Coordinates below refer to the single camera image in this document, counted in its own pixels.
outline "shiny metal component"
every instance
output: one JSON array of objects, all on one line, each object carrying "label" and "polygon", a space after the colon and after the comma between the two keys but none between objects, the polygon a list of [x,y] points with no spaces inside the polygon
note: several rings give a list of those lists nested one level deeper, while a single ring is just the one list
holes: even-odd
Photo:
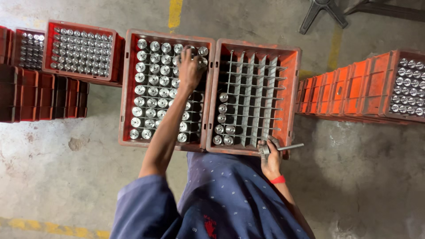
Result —
[{"label": "shiny metal component", "polygon": [[398,95],[393,95],[393,97],[391,98],[391,101],[394,103],[399,103],[400,97]]},{"label": "shiny metal component", "polygon": [[161,46],[159,45],[159,43],[157,41],[153,41],[150,43],[150,50],[151,51],[159,51],[159,49],[161,48]]},{"label": "shiny metal component", "polygon": [[187,141],[187,135],[185,133],[179,133],[177,136],[177,141],[184,143]]},{"label": "shiny metal component", "polygon": [[219,111],[221,114],[224,114],[224,113],[227,111],[227,106],[226,106],[225,104],[221,104],[221,105],[219,105],[219,106],[218,106],[218,111]]},{"label": "shiny metal component", "polygon": [[218,116],[217,116],[217,121],[219,122],[219,123],[224,123],[224,122],[226,122],[226,115],[225,114],[219,114]]},{"label": "shiny metal component", "polygon": [[148,129],[142,131],[142,138],[149,139],[152,136],[152,132]]},{"label": "shiny metal component", "polygon": [[410,84],[411,84],[411,80],[409,79],[409,78],[406,78],[406,79],[404,79],[404,81],[403,81],[403,84],[405,85],[405,86],[409,86]]},{"label": "shiny metal component", "polygon": [[221,93],[218,98],[220,99],[221,102],[226,102],[229,99],[229,96],[227,95],[227,93]]},{"label": "shiny metal component", "polygon": [[231,136],[224,136],[224,144],[225,145],[232,145],[233,144],[233,138]]},{"label": "shiny metal component", "polygon": [[146,105],[147,105],[149,108],[155,108],[155,107],[156,107],[156,105],[157,105],[157,101],[156,101],[156,99],[154,99],[154,98],[150,98],[150,99],[148,99],[148,100],[147,100]]},{"label": "shiny metal component", "polygon": [[179,76],[179,67],[178,66],[174,67],[173,73],[174,73],[175,76],[177,76],[177,77]]},{"label": "shiny metal component", "polygon": [[182,44],[175,44],[174,45],[174,52],[175,53],[180,54],[182,50],[183,50],[183,45]]},{"label": "shiny metal component", "polygon": [[409,98],[409,100],[407,101],[408,104],[410,105],[415,105],[416,104],[416,100],[414,98]]},{"label": "shiny metal component", "polygon": [[170,91],[166,88],[161,88],[159,90],[159,95],[163,98],[166,98],[170,94]]},{"label": "shiny metal component", "polygon": [[415,88],[412,88],[412,89],[410,89],[409,93],[410,93],[411,96],[416,96],[418,94],[418,90],[415,89]]},{"label": "shiny metal component", "polygon": [[168,53],[168,52],[170,52],[170,51],[171,51],[171,45],[170,45],[169,43],[164,43],[164,44],[162,44],[162,46],[161,46],[161,50],[162,50],[162,52],[164,52],[164,53]]},{"label": "shiny metal component", "polygon": [[181,117],[181,119],[183,121],[187,121],[189,118],[190,118],[189,112],[187,112],[187,111],[183,112],[183,116]]},{"label": "shiny metal component", "polygon": [[171,89],[170,90],[170,97],[174,99],[176,97],[176,95],[177,95],[177,90],[176,89]]},{"label": "shiny metal component", "polygon": [[171,63],[171,57],[170,57],[169,55],[163,55],[163,56],[161,57],[161,62],[162,62],[162,64],[164,64],[164,65],[168,65],[168,64],[170,64],[170,63]]},{"label": "shiny metal component", "polygon": [[171,70],[167,65],[163,65],[161,66],[160,72],[161,72],[161,75],[167,76],[170,74]]},{"label": "shiny metal component", "polygon": [[153,119],[147,119],[144,121],[144,125],[146,128],[153,128],[155,127],[155,121]]},{"label": "shiny metal component", "polygon": [[164,118],[165,114],[166,114],[166,111],[165,110],[158,110],[157,115],[158,115],[158,118],[160,120]]},{"label": "shiny metal component", "polygon": [[143,95],[145,93],[145,87],[142,85],[137,85],[134,89],[134,92],[138,95]]},{"label": "shiny metal component", "polygon": [[162,86],[167,86],[170,83],[170,79],[166,76],[161,76],[161,78],[159,78],[159,84]]},{"label": "shiny metal component", "polygon": [[143,74],[143,73],[137,73],[134,76],[134,79],[136,80],[136,82],[142,83],[145,80],[144,77],[145,77],[145,74]]},{"label": "shiny metal component", "polygon": [[236,131],[236,129],[233,125],[226,126],[226,133],[227,134],[235,134],[235,131]]},{"label": "shiny metal component", "polygon": [[151,76],[149,76],[149,83],[151,84],[151,85],[157,85],[158,84],[158,82],[159,82],[159,77],[158,76],[155,76],[155,75],[151,75]]},{"label": "shiny metal component", "polygon": [[151,96],[157,96],[158,95],[158,88],[156,87],[149,87],[149,90],[147,91],[149,95]]},{"label": "shiny metal component", "polygon": [[158,64],[151,64],[150,66],[149,66],[149,70],[150,70],[150,72],[152,72],[153,74],[156,74],[156,73],[158,73],[159,72],[159,70],[160,70],[160,67],[159,67],[159,65]]},{"label": "shiny metal component", "polygon": [[140,107],[134,107],[131,112],[133,113],[134,116],[139,117],[142,116],[142,109]]},{"label": "shiny metal component", "polygon": [[399,112],[404,114],[404,113],[406,113],[406,111],[407,111],[407,107],[404,106],[404,105],[400,105]]},{"label": "shiny metal component", "polygon": [[178,87],[179,87],[179,85],[180,85],[180,79],[178,79],[178,78],[174,78],[174,79],[171,81],[171,85],[172,85],[174,88],[178,88]]},{"label": "shiny metal component", "polygon": [[216,144],[216,145],[221,144],[221,142],[222,142],[222,140],[221,140],[221,136],[220,136],[220,135],[216,135],[216,136],[214,136],[214,138],[213,138],[212,142],[213,142],[214,144]]},{"label": "shiny metal component", "polygon": [[131,126],[133,126],[135,128],[139,127],[141,123],[142,122],[140,121],[139,118],[134,117],[134,118],[131,119]]},{"label": "shiny metal component", "polygon": [[137,97],[134,99],[134,104],[136,106],[143,106],[145,104],[145,100],[142,97]]},{"label": "shiny metal component", "polygon": [[403,93],[403,94],[409,94],[409,88],[407,88],[407,87],[403,87],[403,88],[401,88],[401,93]]},{"label": "shiny metal component", "polygon": [[153,118],[153,117],[155,117],[155,115],[156,115],[156,111],[154,109],[149,108],[149,109],[146,110],[146,116],[147,117]]},{"label": "shiny metal component", "polygon": [[222,125],[217,125],[214,127],[214,131],[216,134],[222,134],[224,132],[224,127]]},{"label": "shiny metal component", "polygon": [[415,67],[416,67],[416,61],[415,61],[415,60],[410,60],[410,61],[407,63],[407,66],[408,66],[409,68],[415,68]]},{"label": "shiny metal component", "polygon": [[166,99],[159,99],[158,106],[161,108],[165,108],[168,105],[168,101]]},{"label": "shiny metal component", "polygon": [[137,72],[144,72],[146,70],[146,66],[143,62],[139,62],[136,64],[136,71]]},{"label": "shiny metal component", "polygon": [[130,130],[130,138],[137,139],[139,137],[139,132],[135,129]]},{"label": "shiny metal component", "polygon": [[137,56],[137,59],[139,61],[145,61],[146,58],[147,58],[147,54],[146,54],[145,51],[139,51],[139,52],[137,52],[136,56]]},{"label": "shiny metal component", "polygon": [[203,56],[203,57],[208,55],[208,48],[206,48],[205,46],[201,46],[198,49],[198,55]]}]

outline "concrete floor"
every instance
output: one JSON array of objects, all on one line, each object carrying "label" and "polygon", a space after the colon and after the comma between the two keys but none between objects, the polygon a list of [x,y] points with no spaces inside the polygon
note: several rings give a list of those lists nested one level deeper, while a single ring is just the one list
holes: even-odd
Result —
[{"label": "concrete floor", "polygon": [[[302,69],[325,72],[334,22],[321,12],[297,31],[304,0],[183,0],[176,33],[279,43],[303,50]],[[168,32],[169,0],[0,1],[0,25],[45,29],[47,19]],[[338,67],[397,48],[425,50],[425,23],[356,13],[348,17]],[[144,148],[117,142],[121,89],[91,85],[86,119],[0,124],[0,217],[110,230],[118,190],[135,179]],[[295,116],[283,173],[317,238],[425,238],[425,126],[340,123]],[[176,201],[186,156],[167,171]],[[5,228],[0,238],[70,238]]]}]

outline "red wristband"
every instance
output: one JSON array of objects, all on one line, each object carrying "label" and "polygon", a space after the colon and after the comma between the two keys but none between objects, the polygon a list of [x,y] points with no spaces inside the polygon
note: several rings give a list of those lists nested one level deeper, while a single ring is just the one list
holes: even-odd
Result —
[{"label": "red wristband", "polygon": [[276,184],[276,183],[284,183],[284,182],[286,182],[286,180],[285,180],[285,178],[283,177],[283,175],[281,175],[281,176],[279,176],[279,177],[277,177],[277,178],[275,178],[275,179],[273,179],[273,180],[270,180],[270,182],[271,182],[272,184]]}]

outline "patterned shirt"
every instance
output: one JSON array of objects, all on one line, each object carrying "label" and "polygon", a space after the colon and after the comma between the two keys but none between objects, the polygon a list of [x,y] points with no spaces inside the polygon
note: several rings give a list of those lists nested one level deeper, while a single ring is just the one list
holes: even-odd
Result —
[{"label": "patterned shirt", "polygon": [[178,206],[159,175],[122,188],[110,238],[308,238],[261,173],[258,157],[189,152],[187,163]]}]

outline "worker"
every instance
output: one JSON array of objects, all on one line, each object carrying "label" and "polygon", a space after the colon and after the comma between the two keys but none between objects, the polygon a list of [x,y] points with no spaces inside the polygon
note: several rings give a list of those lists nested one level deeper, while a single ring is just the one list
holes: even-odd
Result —
[{"label": "worker", "polygon": [[202,72],[191,49],[181,53],[180,87],[144,156],[139,178],[118,193],[111,239],[315,238],[280,173],[282,152],[272,136],[271,154],[187,153],[187,184],[176,206],[166,169],[186,100]]}]

